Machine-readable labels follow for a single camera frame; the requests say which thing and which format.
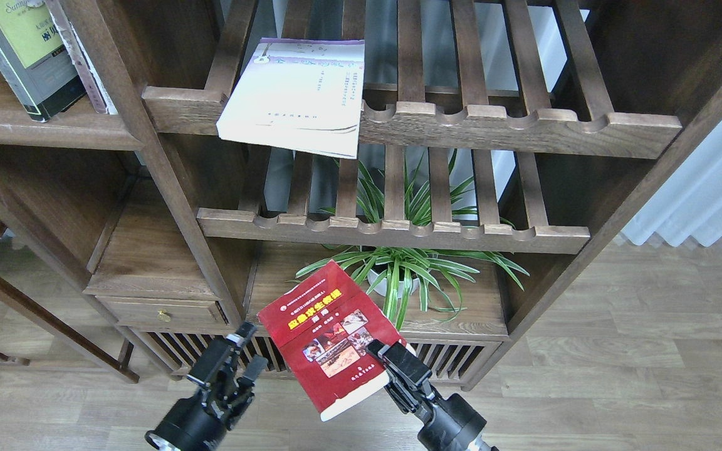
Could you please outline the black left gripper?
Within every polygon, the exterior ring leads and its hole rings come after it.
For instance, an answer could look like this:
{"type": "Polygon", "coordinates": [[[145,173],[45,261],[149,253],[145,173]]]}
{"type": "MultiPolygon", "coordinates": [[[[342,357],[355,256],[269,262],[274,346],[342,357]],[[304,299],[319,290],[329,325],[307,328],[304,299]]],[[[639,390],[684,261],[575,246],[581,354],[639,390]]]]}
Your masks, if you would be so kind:
{"type": "Polygon", "coordinates": [[[180,398],[144,439],[158,450],[215,450],[227,431],[243,416],[253,400],[252,387],[266,371],[268,360],[254,356],[236,378],[238,357],[257,331],[244,321],[226,338],[209,343],[188,378],[197,385],[189,398],[180,398]]]}

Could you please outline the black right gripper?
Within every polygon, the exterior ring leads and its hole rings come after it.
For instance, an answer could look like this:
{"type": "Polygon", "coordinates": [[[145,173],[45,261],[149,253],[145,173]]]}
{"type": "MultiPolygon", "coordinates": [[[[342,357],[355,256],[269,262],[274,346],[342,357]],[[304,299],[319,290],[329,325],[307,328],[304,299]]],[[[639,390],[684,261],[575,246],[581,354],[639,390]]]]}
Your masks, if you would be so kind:
{"type": "Polygon", "coordinates": [[[367,352],[386,366],[390,382],[385,389],[401,412],[413,413],[423,422],[417,438],[427,450],[489,448],[483,440],[484,417],[457,393],[444,399],[429,381],[430,368],[404,345],[373,339],[367,352]]]}

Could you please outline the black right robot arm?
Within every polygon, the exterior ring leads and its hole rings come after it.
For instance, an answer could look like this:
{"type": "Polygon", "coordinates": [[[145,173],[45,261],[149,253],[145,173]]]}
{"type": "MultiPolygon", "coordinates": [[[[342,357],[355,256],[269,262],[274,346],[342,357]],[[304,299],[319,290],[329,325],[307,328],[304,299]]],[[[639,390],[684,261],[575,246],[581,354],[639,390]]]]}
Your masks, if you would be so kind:
{"type": "Polygon", "coordinates": [[[483,440],[486,420],[460,394],[444,399],[430,383],[431,369],[400,342],[385,345],[374,339],[367,351],[386,368],[385,386],[402,413],[413,413],[423,428],[417,434],[429,450],[496,450],[483,440]]]}

